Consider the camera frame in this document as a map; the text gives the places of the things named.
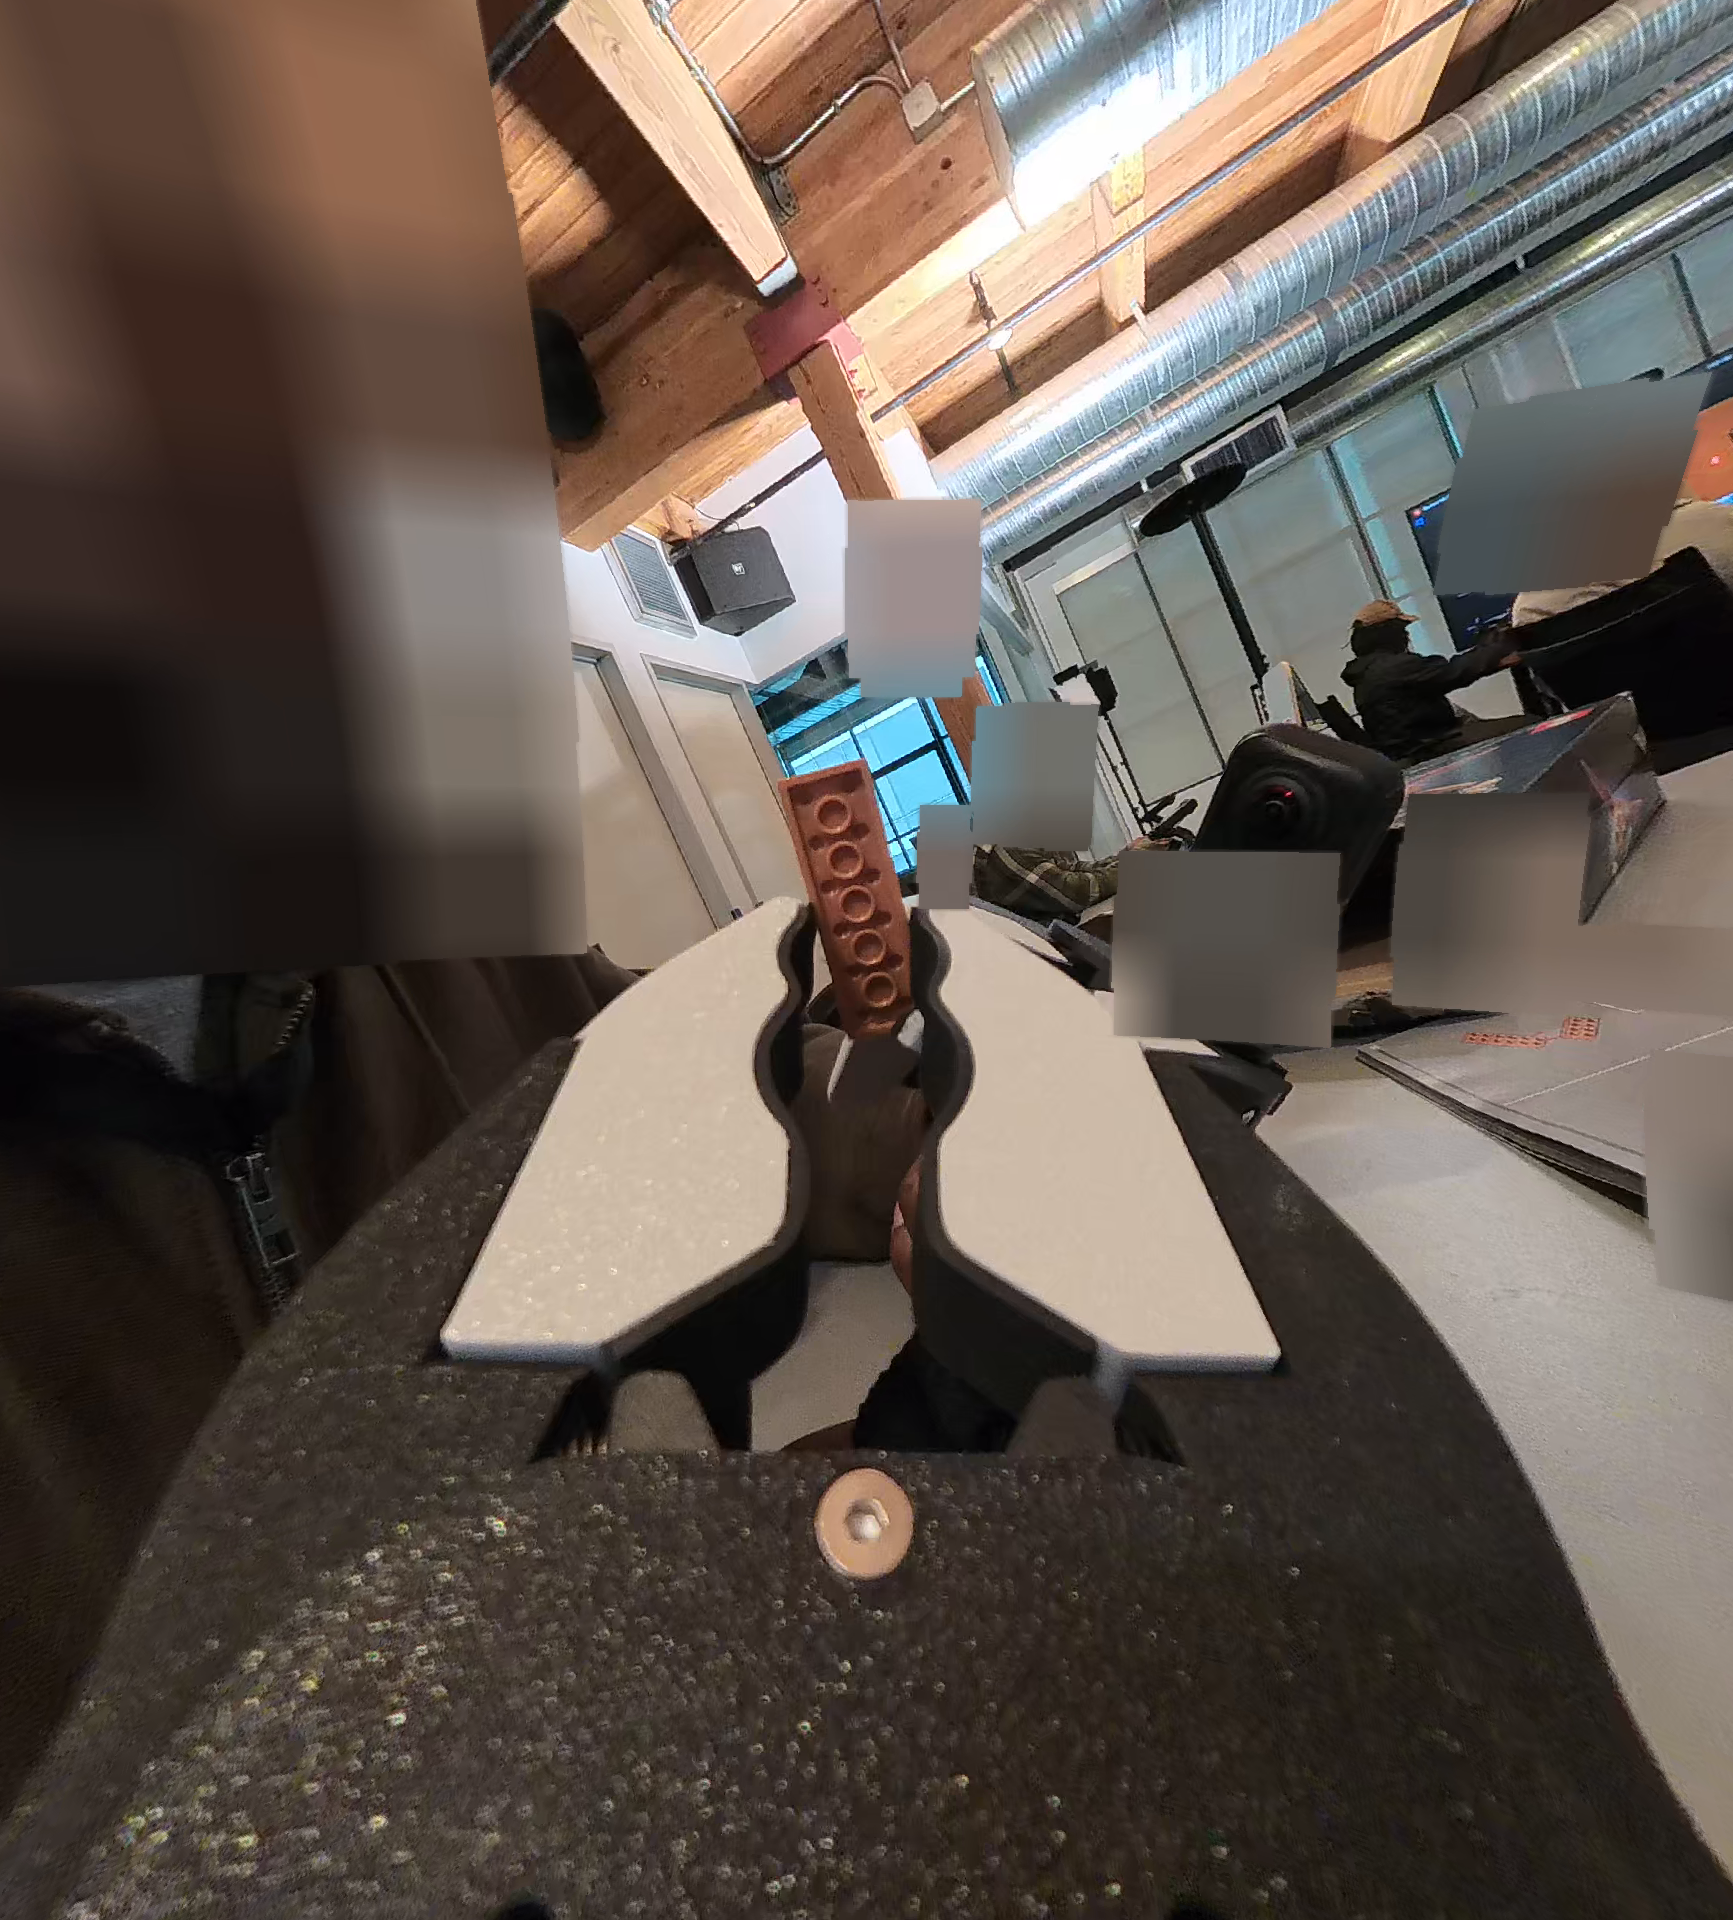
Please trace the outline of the tripod light panel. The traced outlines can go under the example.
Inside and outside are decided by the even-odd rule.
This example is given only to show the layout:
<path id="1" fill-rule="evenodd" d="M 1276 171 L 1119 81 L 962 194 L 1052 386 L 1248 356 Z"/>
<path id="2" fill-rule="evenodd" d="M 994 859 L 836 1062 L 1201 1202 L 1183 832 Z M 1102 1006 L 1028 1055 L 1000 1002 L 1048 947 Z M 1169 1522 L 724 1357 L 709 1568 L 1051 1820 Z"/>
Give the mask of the tripod light panel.
<path id="1" fill-rule="evenodd" d="M 1119 734 L 1114 713 L 1119 707 L 1119 686 L 1112 672 L 1097 661 L 1081 661 L 1060 669 L 1052 677 L 1054 694 L 1069 707 L 1092 707 L 1109 741 L 1109 762 L 1126 801 L 1126 813 L 1132 821 L 1132 839 L 1142 842 L 1148 836 L 1150 805 L 1132 772 L 1130 758 Z"/>

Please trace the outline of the black pole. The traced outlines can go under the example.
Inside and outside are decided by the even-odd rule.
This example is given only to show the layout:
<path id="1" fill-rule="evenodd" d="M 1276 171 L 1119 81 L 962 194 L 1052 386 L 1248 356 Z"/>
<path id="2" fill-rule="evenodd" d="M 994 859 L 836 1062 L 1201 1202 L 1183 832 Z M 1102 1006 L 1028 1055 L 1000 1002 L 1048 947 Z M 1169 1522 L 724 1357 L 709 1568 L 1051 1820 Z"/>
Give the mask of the black pole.
<path id="1" fill-rule="evenodd" d="M 1140 544 L 1147 544 L 1167 538 L 1183 527 L 1192 529 L 1205 563 L 1212 574 L 1219 601 L 1247 661 L 1248 688 L 1255 698 L 1255 709 L 1264 713 L 1262 680 L 1267 677 L 1267 661 L 1262 656 L 1250 617 L 1244 612 L 1232 574 L 1217 546 L 1210 529 L 1210 515 L 1215 509 L 1228 503 L 1242 489 L 1247 479 L 1248 464 L 1244 461 L 1212 464 L 1203 470 L 1194 470 L 1192 475 L 1183 475 L 1183 484 L 1167 498 L 1153 505 L 1138 518 L 1134 527 L 1134 538 Z"/>

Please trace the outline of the metal air vent grille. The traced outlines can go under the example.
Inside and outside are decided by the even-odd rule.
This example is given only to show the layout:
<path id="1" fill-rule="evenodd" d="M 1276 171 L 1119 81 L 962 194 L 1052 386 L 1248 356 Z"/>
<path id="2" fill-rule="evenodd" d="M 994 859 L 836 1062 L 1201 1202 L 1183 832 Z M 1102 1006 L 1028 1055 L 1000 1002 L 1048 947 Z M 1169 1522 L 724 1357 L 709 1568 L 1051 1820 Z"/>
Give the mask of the metal air vent grille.
<path id="1" fill-rule="evenodd" d="M 1180 464 L 1180 475 L 1188 482 L 1227 468 L 1242 468 L 1250 476 L 1284 467 L 1295 452 L 1284 408 L 1276 404 L 1190 452 Z"/>

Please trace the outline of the wall vent grille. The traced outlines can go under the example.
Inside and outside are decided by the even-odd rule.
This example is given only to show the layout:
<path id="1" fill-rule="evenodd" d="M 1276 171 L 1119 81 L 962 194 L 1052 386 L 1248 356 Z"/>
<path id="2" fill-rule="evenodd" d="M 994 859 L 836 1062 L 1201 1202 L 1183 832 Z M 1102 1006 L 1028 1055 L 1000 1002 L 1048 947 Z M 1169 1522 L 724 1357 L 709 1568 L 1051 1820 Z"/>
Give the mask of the wall vent grille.
<path id="1" fill-rule="evenodd" d="M 678 637 L 695 632 L 689 599 L 663 540 L 624 530 L 607 544 L 605 558 L 640 626 Z"/>

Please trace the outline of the brown long plate brick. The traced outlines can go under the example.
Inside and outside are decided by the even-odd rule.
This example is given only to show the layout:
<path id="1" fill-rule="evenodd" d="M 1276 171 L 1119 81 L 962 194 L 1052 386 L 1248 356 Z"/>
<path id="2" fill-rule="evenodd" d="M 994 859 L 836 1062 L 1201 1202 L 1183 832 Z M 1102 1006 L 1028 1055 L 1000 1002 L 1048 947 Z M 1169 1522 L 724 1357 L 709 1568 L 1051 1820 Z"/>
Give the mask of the brown long plate brick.
<path id="1" fill-rule="evenodd" d="M 872 772 L 855 758 L 783 778 L 779 794 L 836 1021 L 855 1040 L 895 1039 L 915 1012 L 910 926 Z"/>

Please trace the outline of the black wall speaker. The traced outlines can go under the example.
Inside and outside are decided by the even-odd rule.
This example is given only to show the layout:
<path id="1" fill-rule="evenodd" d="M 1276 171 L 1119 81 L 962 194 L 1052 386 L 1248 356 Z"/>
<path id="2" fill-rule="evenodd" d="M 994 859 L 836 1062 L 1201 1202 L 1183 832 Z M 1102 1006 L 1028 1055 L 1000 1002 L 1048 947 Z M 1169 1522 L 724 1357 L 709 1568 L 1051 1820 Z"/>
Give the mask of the black wall speaker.
<path id="1" fill-rule="evenodd" d="M 703 629 L 741 639 L 795 607 L 795 593 L 764 527 L 719 527 L 676 542 L 669 560 L 693 618 Z"/>

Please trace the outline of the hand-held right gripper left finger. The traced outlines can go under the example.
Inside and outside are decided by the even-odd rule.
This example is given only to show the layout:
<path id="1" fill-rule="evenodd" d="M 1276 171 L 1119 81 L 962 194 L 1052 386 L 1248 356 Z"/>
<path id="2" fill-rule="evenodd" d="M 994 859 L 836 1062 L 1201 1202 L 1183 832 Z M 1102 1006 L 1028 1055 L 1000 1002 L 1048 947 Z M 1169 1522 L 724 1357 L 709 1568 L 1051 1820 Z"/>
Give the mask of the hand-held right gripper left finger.
<path id="1" fill-rule="evenodd" d="M 808 1301 L 790 1114 L 814 928 L 763 904 L 579 1039 L 443 1328 L 452 1360 L 763 1375 Z"/>

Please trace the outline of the colourful printed box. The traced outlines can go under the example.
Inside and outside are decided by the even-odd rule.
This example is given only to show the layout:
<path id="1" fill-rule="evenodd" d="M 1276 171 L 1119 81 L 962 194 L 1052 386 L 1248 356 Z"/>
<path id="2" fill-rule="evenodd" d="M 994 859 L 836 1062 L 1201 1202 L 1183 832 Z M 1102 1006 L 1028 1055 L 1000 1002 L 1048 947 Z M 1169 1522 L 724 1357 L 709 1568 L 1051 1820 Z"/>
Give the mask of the colourful printed box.
<path id="1" fill-rule="evenodd" d="M 1501 733 L 1407 772 L 1395 832 L 1420 796 L 1563 796 L 1585 803 L 1589 836 L 1578 918 L 1589 923 L 1663 805 L 1646 729 L 1627 690 L 1510 733 Z"/>

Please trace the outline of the corrugated silver duct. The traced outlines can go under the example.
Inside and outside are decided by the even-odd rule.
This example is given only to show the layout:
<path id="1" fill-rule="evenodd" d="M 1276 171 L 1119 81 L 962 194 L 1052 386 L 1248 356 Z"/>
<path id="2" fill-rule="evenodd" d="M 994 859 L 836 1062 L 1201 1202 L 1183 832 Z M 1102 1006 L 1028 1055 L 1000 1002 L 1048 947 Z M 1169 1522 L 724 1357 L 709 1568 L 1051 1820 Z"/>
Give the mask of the corrugated silver duct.
<path id="1" fill-rule="evenodd" d="M 983 555 L 999 565 L 1069 513 L 1041 498 L 1070 472 L 1086 498 L 1119 491 L 1091 476 L 1114 431 L 1730 44 L 1733 2 L 1608 4 L 1186 285 L 1144 331 L 1120 333 L 952 444 L 932 464 L 939 491 L 980 503 Z"/>

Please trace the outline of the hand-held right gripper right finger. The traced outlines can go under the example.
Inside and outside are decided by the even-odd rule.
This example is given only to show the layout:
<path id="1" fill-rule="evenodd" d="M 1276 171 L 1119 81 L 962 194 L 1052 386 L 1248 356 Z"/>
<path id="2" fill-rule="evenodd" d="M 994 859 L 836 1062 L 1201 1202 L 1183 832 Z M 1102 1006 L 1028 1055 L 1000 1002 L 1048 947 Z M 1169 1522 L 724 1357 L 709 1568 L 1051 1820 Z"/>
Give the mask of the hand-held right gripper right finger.
<path id="1" fill-rule="evenodd" d="M 968 909 L 915 915 L 913 992 L 929 1353 L 965 1381 L 1270 1372 L 1260 1301 L 1102 1002 Z"/>

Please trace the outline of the grey desk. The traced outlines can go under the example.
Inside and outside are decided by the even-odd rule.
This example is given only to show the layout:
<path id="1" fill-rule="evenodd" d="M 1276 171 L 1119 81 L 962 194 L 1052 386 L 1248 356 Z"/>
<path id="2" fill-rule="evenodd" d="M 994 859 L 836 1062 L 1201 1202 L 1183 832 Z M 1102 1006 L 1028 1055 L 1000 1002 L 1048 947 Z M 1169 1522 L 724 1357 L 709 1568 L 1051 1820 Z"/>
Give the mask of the grey desk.
<path id="1" fill-rule="evenodd" d="M 1635 1213 L 1352 1051 L 1286 1066 L 1262 1143 L 1478 1386 L 1635 1718 L 1733 1874 L 1733 1304 L 1658 1286 Z"/>

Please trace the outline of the grey instruction booklet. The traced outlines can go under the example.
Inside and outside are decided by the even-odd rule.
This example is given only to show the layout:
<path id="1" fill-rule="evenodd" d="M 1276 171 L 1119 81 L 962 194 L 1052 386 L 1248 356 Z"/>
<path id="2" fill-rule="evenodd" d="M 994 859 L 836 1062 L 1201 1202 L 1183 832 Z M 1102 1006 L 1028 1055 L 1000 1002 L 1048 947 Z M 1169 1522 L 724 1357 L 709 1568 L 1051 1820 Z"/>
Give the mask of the grey instruction booklet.
<path id="1" fill-rule="evenodd" d="M 1359 1048 L 1359 1065 L 1576 1181 L 1646 1199 L 1643 1077 L 1657 1055 L 1733 1057 L 1733 1018 L 1593 1006 L 1537 1023 L 1459 1017 Z"/>

